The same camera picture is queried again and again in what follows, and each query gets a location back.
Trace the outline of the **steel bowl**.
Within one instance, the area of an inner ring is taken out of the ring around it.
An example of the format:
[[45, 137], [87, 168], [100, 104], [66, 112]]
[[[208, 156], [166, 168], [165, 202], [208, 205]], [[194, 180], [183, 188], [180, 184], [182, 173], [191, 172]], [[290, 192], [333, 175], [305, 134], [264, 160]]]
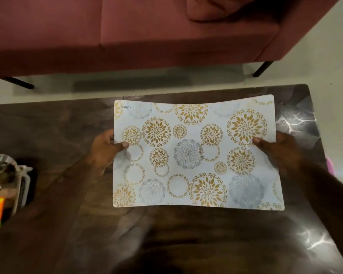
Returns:
[[0, 154], [0, 184], [13, 183], [18, 172], [17, 162], [8, 155]]

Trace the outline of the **person's left hand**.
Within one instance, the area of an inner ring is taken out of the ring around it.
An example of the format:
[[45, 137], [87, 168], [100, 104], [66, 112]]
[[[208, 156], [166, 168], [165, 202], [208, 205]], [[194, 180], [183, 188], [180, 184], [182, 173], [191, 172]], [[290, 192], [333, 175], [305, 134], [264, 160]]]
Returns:
[[89, 153], [85, 156], [84, 161], [95, 178], [103, 175], [106, 168], [113, 163], [117, 154], [113, 154], [112, 144], [114, 144], [114, 130], [109, 129], [94, 139]]

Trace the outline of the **person's right hand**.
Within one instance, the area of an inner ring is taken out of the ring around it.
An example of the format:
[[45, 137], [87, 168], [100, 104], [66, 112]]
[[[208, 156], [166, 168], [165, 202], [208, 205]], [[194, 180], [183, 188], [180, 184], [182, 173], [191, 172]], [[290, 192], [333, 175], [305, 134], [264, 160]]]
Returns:
[[282, 175], [294, 179], [308, 177], [303, 167], [304, 158], [295, 138], [287, 133], [276, 132], [276, 151], [266, 155], [273, 166], [278, 168]]

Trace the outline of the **pink object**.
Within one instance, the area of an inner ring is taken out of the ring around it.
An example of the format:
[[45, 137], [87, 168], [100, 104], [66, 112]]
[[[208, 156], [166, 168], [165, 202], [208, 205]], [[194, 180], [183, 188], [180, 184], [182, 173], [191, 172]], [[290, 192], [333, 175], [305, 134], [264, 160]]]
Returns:
[[325, 155], [325, 160], [326, 160], [328, 172], [331, 175], [335, 176], [335, 170], [334, 170], [333, 162], [331, 161], [331, 159], [327, 155]]

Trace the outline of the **red fabric sofa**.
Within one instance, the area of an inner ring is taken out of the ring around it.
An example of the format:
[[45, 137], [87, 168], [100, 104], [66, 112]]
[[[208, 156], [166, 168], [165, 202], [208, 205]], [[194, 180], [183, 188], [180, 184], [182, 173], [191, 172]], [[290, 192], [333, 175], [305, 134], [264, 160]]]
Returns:
[[255, 0], [221, 20], [186, 0], [0, 0], [0, 78], [281, 60], [339, 0]]

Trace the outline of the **red sofa cushion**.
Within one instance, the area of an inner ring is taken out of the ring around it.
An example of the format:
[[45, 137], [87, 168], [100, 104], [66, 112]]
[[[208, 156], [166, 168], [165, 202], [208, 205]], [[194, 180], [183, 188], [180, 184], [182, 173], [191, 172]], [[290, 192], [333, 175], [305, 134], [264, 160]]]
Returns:
[[195, 22], [221, 20], [255, 0], [186, 0], [187, 16]]

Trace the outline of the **white floral patterned placemat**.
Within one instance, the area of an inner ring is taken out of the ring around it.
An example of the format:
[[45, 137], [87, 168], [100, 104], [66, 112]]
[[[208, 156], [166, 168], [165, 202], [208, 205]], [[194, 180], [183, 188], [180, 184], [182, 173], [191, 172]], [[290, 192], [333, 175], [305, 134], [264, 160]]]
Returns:
[[113, 206], [284, 211], [279, 171], [254, 144], [276, 141], [273, 95], [203, 104], [114, 102]]

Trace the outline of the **person's right forearm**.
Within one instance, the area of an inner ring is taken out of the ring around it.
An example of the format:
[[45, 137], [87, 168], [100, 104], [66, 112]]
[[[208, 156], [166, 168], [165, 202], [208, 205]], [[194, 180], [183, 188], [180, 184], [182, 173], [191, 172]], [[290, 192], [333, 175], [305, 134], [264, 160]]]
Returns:
[[286, 167], [343, 257], [343, 183], [321, 166], [299, 159]]

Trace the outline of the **black sofa leg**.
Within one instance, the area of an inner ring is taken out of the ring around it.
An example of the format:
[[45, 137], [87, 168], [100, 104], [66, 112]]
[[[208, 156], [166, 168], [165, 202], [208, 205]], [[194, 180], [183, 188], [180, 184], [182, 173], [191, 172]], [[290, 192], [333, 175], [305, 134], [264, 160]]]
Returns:
[[265, 61], [253, 74], [252, 77], [260, 77], [272, 64], [274, 61]]
[[14, 84], [14, 85], [17, 85], [19, 87], [23, 87], [23, 88], [26, 88], [29, 90], [33, 90], [35, 88], [34, 85], [27, 83], [27, 82], [24, 82], [20, 79], [14, 78], [14, 77], [2, 77], [2, 78], [0, 78], [0, 80], [3, 80], [5, 82], [9, 82], [11, 84]]

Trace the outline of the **person's left forearm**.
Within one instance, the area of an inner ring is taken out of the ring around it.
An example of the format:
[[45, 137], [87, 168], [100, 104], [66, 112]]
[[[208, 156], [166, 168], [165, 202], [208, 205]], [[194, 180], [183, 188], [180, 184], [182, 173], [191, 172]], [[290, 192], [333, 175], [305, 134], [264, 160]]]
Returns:
[[0, 274], [53, 274], [91, 182], [105, 171], [85, 157], [0, 228]]

